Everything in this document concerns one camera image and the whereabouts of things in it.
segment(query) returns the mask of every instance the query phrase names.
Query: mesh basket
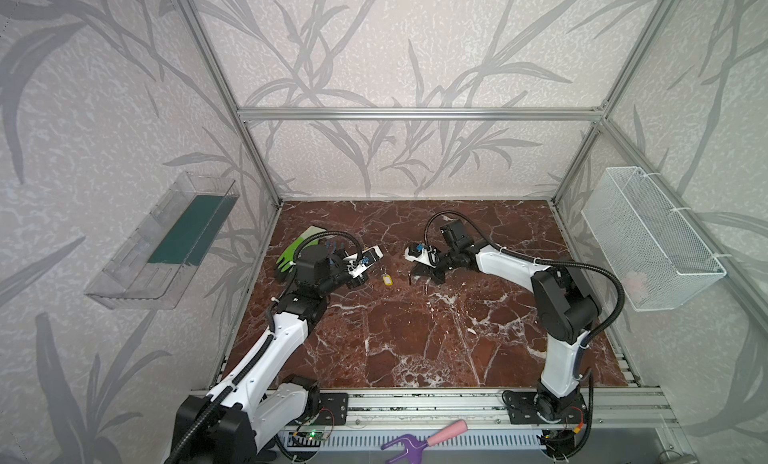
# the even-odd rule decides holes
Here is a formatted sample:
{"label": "mesh basket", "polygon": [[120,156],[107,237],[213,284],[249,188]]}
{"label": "mesh basket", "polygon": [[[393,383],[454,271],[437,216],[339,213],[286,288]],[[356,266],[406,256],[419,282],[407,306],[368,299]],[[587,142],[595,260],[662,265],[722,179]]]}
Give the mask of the mesh basket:
{"label": "mesh basket", "polygon": [[641,168],[607,168],[581,214],[637,311],[674,309],[725,276]]}

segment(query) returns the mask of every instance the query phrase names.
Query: red marble tabletop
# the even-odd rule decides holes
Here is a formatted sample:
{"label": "red marble tabletop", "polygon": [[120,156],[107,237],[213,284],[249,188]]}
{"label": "red marble tabletop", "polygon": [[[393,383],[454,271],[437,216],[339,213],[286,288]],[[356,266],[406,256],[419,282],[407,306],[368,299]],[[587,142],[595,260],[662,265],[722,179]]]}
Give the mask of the red marble tabletop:
{"label": "red marble tabletop", "polygon": [[[544,367],[546,336],[530,292],[466,269],[449,271],[444,285],[425,277],[408,285],[412,263],[403,259],[403,250],[423,240],[424,224],[443,209],[466,214],[500,245],[543,258],[571,258],[546,201],[290,201],[237,331],[227,372],[264,332],[264,310],[282,290],[274,279],[276,259],[309,225],[317,225],[351,232],[364,246],[379,245],[385,257],[367,285],[344,286],[329,297],[325,316],[279,379],[296,373],[317,379],[324,389],[535,386]],[[442,250],[439,226],[449,219],[438,218],[430,230],[430,244]],[[393,286],[382,282],[385,269]],[[593,341],[583,366],[592,366],[598,386],[627,385],[605,335]]]}

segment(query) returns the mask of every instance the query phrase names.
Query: keychain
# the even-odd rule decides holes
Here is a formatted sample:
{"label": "keychain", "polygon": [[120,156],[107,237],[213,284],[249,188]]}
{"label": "keychain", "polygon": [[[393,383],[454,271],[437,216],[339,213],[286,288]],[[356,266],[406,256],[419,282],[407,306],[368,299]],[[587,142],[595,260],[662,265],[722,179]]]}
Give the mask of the keychain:
{"label": "keychain", "polygon": [[392,285],[392,276],[386,273],[386,267],[384,268],[384,275],[382,276],[382,280],[384,281],[384,285],[386,286]]}

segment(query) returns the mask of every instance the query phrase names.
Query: wall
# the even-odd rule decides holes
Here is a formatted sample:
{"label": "wall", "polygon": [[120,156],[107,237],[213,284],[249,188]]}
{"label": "wall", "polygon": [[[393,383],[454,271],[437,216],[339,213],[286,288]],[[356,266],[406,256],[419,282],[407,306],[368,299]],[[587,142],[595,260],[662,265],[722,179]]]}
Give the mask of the wall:
{"label": "wall", "polygon": [[[0,15],[0,462],[157,462],[273,210],[170,0],[0,0]],[[182,170],[229,175],[241,197],[178,306],[84,296]]]}
{"label": "wall", "polygon": [[[763,290],[767,14],[768,0],[682,0],[612,116]],[[559,206],[578,252],[603,265],[581,209],[612,165],[627,163],[601,137]],[[702,462],[764,461],[768,339],[722,282],[673,311],[626,309],[615,326]]]}
{"label": "wall", "polygon": [[[195,0],[240,107],[599,106],[655,2]],[[299,198],[549,197],[586,129],[251,125]]]}

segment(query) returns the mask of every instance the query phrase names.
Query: gardening tool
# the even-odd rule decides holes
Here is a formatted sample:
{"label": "gardening tool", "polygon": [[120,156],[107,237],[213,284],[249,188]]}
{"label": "gardening tool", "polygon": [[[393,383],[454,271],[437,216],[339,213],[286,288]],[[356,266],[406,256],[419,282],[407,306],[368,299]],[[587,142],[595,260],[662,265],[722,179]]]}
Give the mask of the gardening tool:
{"label": "gardening tool", "polygon": [[[323,232],[324,230],[325,229],[318,228],[317,226],[310,226],[283,251],[283,254],[277,258],[277,263],[275,264],[275,277],[279,282],[283,282],[286,279],[291,267],[293,267],[293,253],[296,251],[296,248],[298,248],[305,239],[318,232]],[[311,244],[316,245],[317,240],[313,241]]]}
{"label": "gardening tool", "polygon": [[463,434],[464,432],[467,432],[467,423],[464,420],[460,420],[460,421],[454,422],[453,424],[448,426],[446,429],[438,432],[436,435],[430,437],[426,441],[420,441],[416,438],[416,436],[412,434],[405,434],[403,436],[400,436],[399,438],[389,441],[388,443],[382,445],[382,450],[389,449],[395,444],[400,444],[400,443],[403,444],[403,446],[406,448],[406,450],[402,454],[398,454],[398,456],[395,456],[394,458],[386,461],[386,464],[394,464],[400,459],[408,459],[408,462],[410,462],[410,464],[421,464],[422,452],[426,448],[430,446],[435,446],[440,442],[444,442],[449,439],[452,439],[458,436],[459,434]]}

